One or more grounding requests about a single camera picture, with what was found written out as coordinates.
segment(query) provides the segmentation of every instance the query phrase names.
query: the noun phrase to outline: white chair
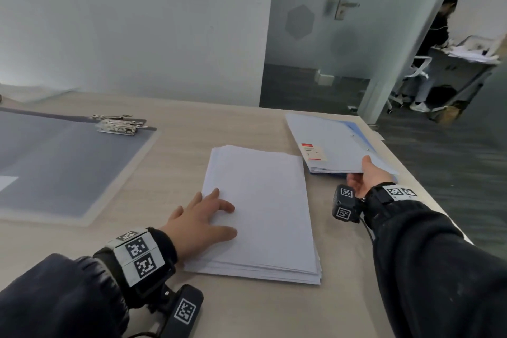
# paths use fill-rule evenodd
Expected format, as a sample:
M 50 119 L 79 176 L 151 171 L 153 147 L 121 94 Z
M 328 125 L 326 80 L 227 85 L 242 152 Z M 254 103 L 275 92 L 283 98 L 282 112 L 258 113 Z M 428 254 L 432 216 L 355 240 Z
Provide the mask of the white chair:
M 395 87 L 392 90 L 395 94 L 401 90 L 403 83 L 408 78 L 415 78 L 417 76 L 422 76 L 426 79 L 429 79 L 429 75 L 426 72 L 424 72 L 424 70 L 426 68 L 428 68 L 428 66 L 431 63 L 431 61 L 433 60 L 433 58 L 432 57 L 414 57 L 414 60 L 415 59 L 424 59 L 424 61 L 422 62 L 422 64 L 419 67 L 410 66 L 410 71 L 412 72 L 412 74 L 405 75 L 405 77 L 395 85 Z M 403 102 L 398 101 L 395 96 L 390 95 L 389 98 L 387 98 L 387 102 L 386 102 L 388 114 L 392 113 L 391 100 L 403 105 Z

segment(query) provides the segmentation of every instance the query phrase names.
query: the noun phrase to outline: gray carpet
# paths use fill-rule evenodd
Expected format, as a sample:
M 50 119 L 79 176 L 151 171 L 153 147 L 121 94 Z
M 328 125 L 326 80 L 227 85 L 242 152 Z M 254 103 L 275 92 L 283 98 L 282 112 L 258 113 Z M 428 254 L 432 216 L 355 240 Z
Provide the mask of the gray carpet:
M 266 65 L 261 107 L 351 114 L 368 80 L 318 86 L 314 70 Z M 479 247 L 507 259 L 507 155 L 459 122 L 434 123 L 408 109 L 383 113 L 386 145 Z

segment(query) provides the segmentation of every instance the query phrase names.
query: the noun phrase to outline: folder label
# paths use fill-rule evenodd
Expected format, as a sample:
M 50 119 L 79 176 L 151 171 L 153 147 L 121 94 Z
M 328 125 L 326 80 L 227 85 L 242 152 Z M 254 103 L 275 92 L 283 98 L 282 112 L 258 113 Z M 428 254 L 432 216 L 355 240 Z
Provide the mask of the folder label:
M 315 146 L 311 143 L 300 143 L 299 149 L 306 161 L 327 161 L 322 147 Z

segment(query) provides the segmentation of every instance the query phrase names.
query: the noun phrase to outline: metal clip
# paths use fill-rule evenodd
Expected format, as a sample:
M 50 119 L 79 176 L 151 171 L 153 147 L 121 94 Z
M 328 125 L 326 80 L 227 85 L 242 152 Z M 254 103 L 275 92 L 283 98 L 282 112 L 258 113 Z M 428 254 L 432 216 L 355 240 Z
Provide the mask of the metal clip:
M 89 117 L 89 119 L 97 119 L 97 120 L 104 120 L 104 119 L 113 119 L 113 120 L 124 120 L 125 118 L 131 118 L 132 115 L 119 115 L 119 116 L 106 116 L 106 115 L 92 115 Z
M 145 129 L 148 126 L 143 122 L 128 120 L 104 119 L 97 123 L 98 131 L 101 133 L 121 134 L 134 136 L 138 129 Z

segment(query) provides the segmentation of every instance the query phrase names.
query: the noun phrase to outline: wooden desk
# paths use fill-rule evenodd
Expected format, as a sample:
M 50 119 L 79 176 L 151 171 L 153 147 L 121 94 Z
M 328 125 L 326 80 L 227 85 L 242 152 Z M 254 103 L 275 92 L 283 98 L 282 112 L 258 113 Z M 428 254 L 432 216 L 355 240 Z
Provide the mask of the wooden desk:
M 178 102 L 151 98 L 69 93 L 39 104 L 11 108 L 67 115 L 133 114 L 162 132 L 151 152 L 104 212 L 86 228 L 0 221 L 0 288 L 57 252 L 90 255 L 134 226 L 160 226 L 186 205 L 204 181 L 213 147 L 226 144 L 266 151 L 300 152 L 283 110 Z M 415 178 L 357 116 L 316 114 L 358 123 L 378 153 L 400 171 L 432 209 L 443 212 Z M 331 216 L 333 193 L 342 181 L 306 171 L 313 235 L 323 270 L 320 286 L 179 272 L 177 289 L 190 283 L 204 293 L 194 338 L 392 337 L 379 295 L 367 232 Z M 146 330 L 146 310 L 131 313 L 129 335 Z

